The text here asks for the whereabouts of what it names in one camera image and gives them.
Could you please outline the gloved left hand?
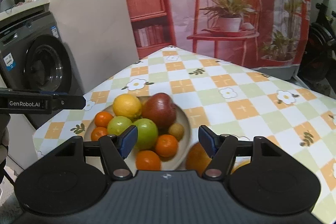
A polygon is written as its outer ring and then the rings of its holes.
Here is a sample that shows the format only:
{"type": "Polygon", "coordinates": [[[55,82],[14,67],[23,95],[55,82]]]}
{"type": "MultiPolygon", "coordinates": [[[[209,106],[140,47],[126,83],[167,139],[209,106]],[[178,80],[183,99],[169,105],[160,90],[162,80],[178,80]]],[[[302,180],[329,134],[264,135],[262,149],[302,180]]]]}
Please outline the gloved left hand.
{"type": "Polygon", "coordinates": [[[9,114],[0,115],[0,164],[1,164],[0,182],[3,181],[3,178],[5,176],[6,158],[9,150],[9,132],[7,129],[9,121],[10,121],[9,114]]]}

